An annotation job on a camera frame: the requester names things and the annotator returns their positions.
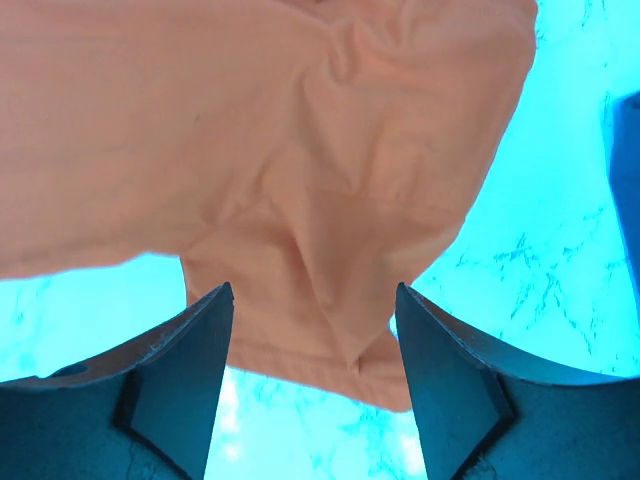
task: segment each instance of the orange fabric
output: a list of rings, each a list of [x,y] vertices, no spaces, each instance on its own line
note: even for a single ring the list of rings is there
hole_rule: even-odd
[[[4,0],[0,276],[181,256],[229,364],[410,407],[398,282],[455,239],[533,0]]]

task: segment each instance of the folded fabric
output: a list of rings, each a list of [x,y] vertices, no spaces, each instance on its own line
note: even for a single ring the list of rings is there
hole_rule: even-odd
[[[536,13],[5,0],[0,276],[179,255],[189,302],[233,285],[230,365],[406,410],[395,287],[456,238]]]

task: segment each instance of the white marble table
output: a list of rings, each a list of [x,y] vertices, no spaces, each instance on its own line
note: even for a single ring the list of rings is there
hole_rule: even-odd
[[[640,90],[640,2],[539,3],[538,55],[494,167],[460,237],[415,287],[540,356],[640,374],[640,306],[606,177],[610,105]],[[0,282],[0,381],[49,375],[184,306],[175,258]],[[232,369],[209,473],[426,478],[411,413]]]

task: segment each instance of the towel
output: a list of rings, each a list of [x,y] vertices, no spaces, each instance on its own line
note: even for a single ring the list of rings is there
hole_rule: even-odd
[[[0,11],[0,277],[178,255],[189,303],[233,285],[229,365],[410,408],[395,287],[482,186],[534,0]]]

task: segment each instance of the marble tabletop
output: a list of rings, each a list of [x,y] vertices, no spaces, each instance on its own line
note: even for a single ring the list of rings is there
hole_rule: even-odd
[[[640,90],[640,2],[539,5],[538,54],[487,182],[457,241],[414,287],[537,355],[638,375],[640,305],[607,158],[612,105]],[[47,376],[184,307],[172,257],[0,282],[0,381]],[[225,373],[208,472],[426,478],[411,412],[235,369]]]

